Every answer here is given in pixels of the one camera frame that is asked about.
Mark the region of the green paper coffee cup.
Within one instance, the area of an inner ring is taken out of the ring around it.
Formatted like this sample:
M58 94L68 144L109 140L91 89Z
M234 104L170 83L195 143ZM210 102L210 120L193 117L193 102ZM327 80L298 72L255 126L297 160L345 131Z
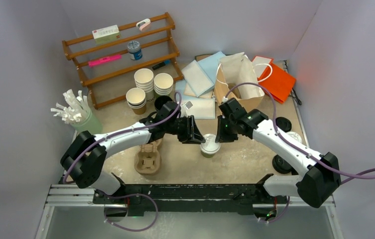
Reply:
M215 152L205 152L205 151L201 151L201 154L205 157L205 158L212 158L215 156Z

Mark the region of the kraft brown paper bag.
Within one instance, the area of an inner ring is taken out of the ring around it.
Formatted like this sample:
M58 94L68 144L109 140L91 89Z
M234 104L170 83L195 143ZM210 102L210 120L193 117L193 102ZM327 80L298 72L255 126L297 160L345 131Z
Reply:
M235 98L246 111L256 109L265 93L251 83L257 83L252 61L245 53L224 56L218 60L214 95L217 104L223 103L223 98Z

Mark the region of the brown pulp cup carrier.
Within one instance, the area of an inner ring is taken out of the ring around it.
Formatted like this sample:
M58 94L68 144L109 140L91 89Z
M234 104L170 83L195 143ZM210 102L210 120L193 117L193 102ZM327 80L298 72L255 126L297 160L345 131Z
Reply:
M162 146L162 139L152 143L141 145L134 157L134 168L140 175L155 175L161 168L161 154L159 150Z

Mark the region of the white paper cup stack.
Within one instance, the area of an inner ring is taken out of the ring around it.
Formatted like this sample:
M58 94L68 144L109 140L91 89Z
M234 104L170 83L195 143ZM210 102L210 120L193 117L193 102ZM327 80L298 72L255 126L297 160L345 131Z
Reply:
M143 89L147 101L154 99L154 73L147 68L138 69L134 74L134 81L138 88Z

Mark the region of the orange paper bag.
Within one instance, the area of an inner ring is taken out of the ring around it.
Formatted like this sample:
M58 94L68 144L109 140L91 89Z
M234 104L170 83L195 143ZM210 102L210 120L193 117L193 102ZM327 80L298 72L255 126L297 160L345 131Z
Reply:
M277 66L272 58L255 56L252 65L258 83L264 86L277 102L283 104L294 87L296 79Z

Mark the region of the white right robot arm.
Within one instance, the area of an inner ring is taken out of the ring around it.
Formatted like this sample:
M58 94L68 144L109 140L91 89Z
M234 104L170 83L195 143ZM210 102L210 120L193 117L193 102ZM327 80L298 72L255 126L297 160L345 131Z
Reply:
M253 139L275 152L295 171L295 175L267 175L257 184L256 197L263 203L275 196L301 198L313 208L319 208L341 185L337 157L328 152L312 150L277 127L267 115L257 109L247 112L234 98L219 105L216 142L226 143L239 135Z

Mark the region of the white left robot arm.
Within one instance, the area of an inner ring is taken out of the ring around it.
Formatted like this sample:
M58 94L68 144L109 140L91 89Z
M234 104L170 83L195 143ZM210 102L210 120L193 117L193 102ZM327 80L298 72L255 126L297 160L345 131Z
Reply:
M103 134L87 130L79 133L60 160L66 171L63 183L70 177L79 188L92 187L105 193L111 203L120 203L125 196L123 181L103 169L105 160L126 149L162 139L166 134L177 136L183 144L205 142L194 116L182 116L181 105L168 101L157 112L129 127Z

